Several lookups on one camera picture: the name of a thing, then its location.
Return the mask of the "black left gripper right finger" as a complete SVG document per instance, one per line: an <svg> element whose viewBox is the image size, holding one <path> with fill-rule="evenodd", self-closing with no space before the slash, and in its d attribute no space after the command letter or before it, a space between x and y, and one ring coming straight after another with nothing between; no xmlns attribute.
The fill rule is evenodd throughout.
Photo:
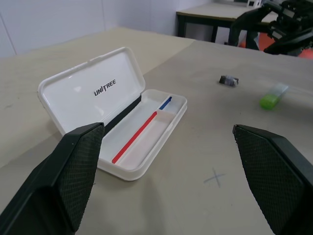
<svg viewBox="0 0 313 235"><path fill-rule="evenodd" d="M313 166L283 136L234 125L249 188L276 235L313 233Z"/></svg>

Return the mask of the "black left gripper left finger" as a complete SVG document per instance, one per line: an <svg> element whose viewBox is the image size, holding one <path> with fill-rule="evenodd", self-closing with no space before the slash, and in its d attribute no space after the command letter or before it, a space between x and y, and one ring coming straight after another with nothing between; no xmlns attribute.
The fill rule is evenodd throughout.
<svg viewBox="0 0 313 235"><path fill-rule="evenodd" d="M36 166L0 215L2 235L73 235L94 184L103 123L65 134Z"/></svg>

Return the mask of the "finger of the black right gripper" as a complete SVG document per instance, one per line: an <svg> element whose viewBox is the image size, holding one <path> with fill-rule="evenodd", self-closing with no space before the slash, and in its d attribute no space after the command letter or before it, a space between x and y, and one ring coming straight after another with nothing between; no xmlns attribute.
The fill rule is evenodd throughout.
<svg viewBox="0 0 313 235"><path fill-rule="evenodd" d="M269 7L260 7L243 13L231 25L231 29L251 30L266 27L262 20L271 12Z"/></svg>
<svg viewBox="0 0 313 235"><path fill-rule="evenodd" d="M268 54L288 54L295 50L303 50L313 46L312 28L289 34L284 34L280 30L272 30L268 36L274 39L274 43L264 49L264 52Z"/></svg>

